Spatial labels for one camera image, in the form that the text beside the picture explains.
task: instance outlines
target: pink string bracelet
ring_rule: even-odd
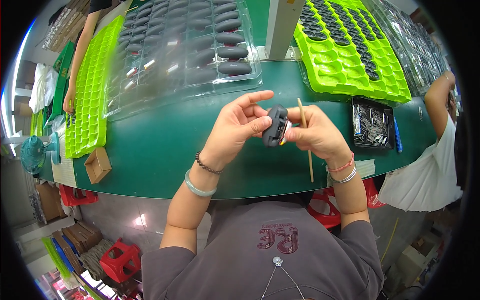
[[[352,159],[351,159],[349,162],[347,162],[346,165],[341,166],[341,167],[339,167],[339,168],[337,168],[337,169],[327,168],[327,170],[328,170],[329,172],[339,172],[339,171],[341,171],[341,170],[344,170],[344,169],[350,167],[350,166],[353,164],[353,157],[354,157],[353,151],[351,151],[351,152],[352,152]]]

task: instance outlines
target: person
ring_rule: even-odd
[[[261,137],[272,124],[257,102],[273,95],[245,94],[221,109],[170,203],[160,248],[142,256],[146,300],[377,298],[383,273],[365,188],[342,134],[317,106],[304,107],[307,128],[291,128],[286,138],[324,159],[334,169],[334,182],[345,181],[334,183],[338,237],[295,194],[235,207],[228,205],[232,200],[210,201],[218,171],[247,139]],[[288,118],[301,123],[299,108],[289,108]],[[196,230],[207,210],[212,225],[205,249],[196,255]]]
[[[85,27],[78,39],[75,54],[73,56],[72,69],[70,71],[70,79],[68,80],[68,90],[63,99],[63,110],[69,114],[73,114],[75,108],[75,95],[77,93],[77,76],[80,70],[80,65],[84,60],[85,53],[87,53],[88,45],[92,40],[95,26],[100,16],[100,11],[112,6],[112,0],[91,0],[90,8],[88,10]]]
[[[378,200],[406,211],[436,211],[462,196],[455,167],[455,76],[446,71],[425,94],[437,141],[410,165],[385,175]]]

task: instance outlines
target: electric fan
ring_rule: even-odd
[[[52,151],[52,161],[58,165],[60,163],[60,144],[56,132],[50,135],[50,142],[46,145],[36,135],[26,139],[20,149],[20,161],[25,171],[30,174],[40,173],[47,157],[47,151]]]

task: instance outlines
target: tiled floor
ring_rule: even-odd
[[[122,237],[127,244],[137,244],[142,253],[158,249],[167,221],[170,199],[110,194],[99,194],[98,197],[99,201],[96,203],[81,205],[81,211],[84,220],[97,226],[104,238],[116,241]],[[425,228],[425,213],[405,212],[389,205],[370,209],[369,212],[373,231],[378,237],[380,258],[388,245],[396,218],[399,218],[394,237],[382,262],[385,270]],[[205,214],[197,229],[197,253],[206,245],[210,225],[210,216]]]
[[[150,199],[98,194],[96,203],[81,205],[85,221],[97,226],[111,241],[119,237],[126,244],[135,243],[141,254],[158,249],[167,222],[170,199]],[[206,245],[210,216],[205,214],[197,229],[197,253]]]

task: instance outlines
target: gray t-shirt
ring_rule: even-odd
[[[207,246],[197,256],[181,247],[144,254],[144,298],[259,300],[275,256],[305,299],[371,300],[382,287],[370,223],[350,223],[337,238],[300,204],[263,201],[212,214]],[[301,296],[278,267],[264,299]]]

